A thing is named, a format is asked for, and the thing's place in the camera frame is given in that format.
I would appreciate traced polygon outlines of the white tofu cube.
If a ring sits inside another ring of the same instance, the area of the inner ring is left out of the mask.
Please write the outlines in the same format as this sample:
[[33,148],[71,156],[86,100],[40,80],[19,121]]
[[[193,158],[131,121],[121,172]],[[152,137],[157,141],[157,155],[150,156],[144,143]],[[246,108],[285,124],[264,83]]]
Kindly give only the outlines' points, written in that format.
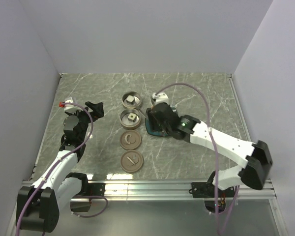
[[134,113],[130,113],[127,117],[128,121],[130,122],[136,122],[136,119],[137,119],[137,115],[134,114]]

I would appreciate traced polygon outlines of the white rice block seaweed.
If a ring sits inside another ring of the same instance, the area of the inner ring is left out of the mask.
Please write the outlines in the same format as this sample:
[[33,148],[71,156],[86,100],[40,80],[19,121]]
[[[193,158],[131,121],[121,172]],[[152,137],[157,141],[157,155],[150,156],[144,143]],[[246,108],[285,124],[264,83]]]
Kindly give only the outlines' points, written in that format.
[[135,104],[135,102],[136,102],[136,101],[135,101],[135,97],[129,94],[129,95],[126,97],[125,102],[126,102],[127,104],[133,105],[133,104]]

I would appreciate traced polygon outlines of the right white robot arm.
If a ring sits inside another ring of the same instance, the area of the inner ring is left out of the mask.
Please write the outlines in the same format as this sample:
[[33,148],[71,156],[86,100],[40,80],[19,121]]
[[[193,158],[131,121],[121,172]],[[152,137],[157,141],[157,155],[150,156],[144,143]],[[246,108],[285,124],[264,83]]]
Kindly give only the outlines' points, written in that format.
[[236,163],[235,167],[213,173],[207,184],[210,195],[219,196],[224,190],[242,184],[255,190],[263,189],[273,165],[267,143],[253,143],[209,129],[197,118],[179,116],[166,103],[152,107],[149,115],[174,139],[206,147]]

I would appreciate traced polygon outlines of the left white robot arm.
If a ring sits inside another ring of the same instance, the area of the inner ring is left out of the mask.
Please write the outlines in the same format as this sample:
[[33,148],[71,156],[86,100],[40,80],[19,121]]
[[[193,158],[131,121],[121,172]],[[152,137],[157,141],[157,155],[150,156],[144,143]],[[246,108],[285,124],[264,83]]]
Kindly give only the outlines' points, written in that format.
[[87,175],[71,170],[81,160],[94,122],[104,117],[104,104],[87,101],[85,106],[68,98],[59,104],[67,117],[59,151],[42,176],[31,186],[23,186],[17,195],[15,234],[21,230],[51,233],[61,209],[77,196],[90,198]]

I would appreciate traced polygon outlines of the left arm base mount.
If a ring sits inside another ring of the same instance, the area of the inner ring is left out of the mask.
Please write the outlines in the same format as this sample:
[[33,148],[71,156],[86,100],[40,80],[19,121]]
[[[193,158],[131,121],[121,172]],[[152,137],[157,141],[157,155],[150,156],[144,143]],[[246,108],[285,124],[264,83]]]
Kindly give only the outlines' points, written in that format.
[[104,196],[106,184],[103,182],[89,182],[86,190],[78,193],[70,200],[70,209],[72,212],[88,212],[94,196]]

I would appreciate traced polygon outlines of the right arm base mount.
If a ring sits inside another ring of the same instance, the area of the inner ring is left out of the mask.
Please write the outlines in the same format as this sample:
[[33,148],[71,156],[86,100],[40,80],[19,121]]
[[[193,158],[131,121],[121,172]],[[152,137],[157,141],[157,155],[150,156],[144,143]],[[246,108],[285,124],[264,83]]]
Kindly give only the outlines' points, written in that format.
[[[215,186],[212,183],[192,182],[191,189],[189,189],[188,192],[193,198],[214,198],[214,188]],[[235,192],[234,187],[227,188],[226,190],[218,189],[218,197],[231,198],[235,196]]]

